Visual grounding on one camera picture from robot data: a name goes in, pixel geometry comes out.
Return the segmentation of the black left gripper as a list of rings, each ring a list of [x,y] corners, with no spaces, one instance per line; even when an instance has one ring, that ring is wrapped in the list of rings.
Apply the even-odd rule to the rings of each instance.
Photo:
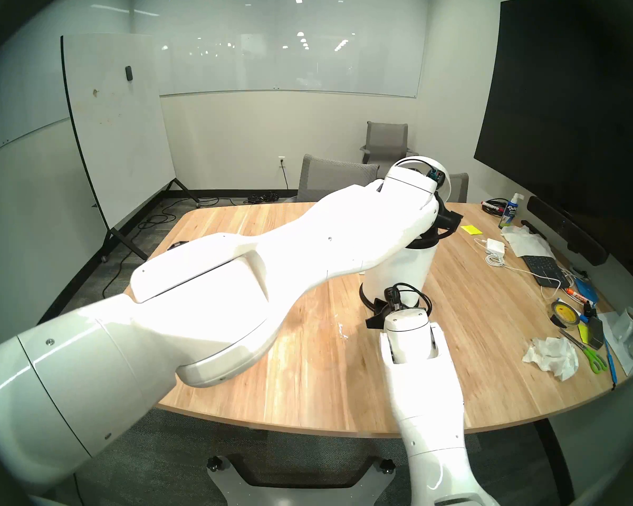
[[[438,193],[434,199],[438,202],[438,211],[433,224],[424,233],[409,243],[406,248],[411,250],[425,250],[436,246],[439,240],[449,237],[459,228],[463,215],[449,211]]]

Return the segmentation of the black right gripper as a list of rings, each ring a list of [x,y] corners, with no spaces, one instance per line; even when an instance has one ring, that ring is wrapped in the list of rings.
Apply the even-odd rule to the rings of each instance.
[[[390,313],[397,311],[397,302],[383,301],[376,298],[370,309],[373,311],[373,316],[366,319],[366,328],[383,330],[386,317]]]

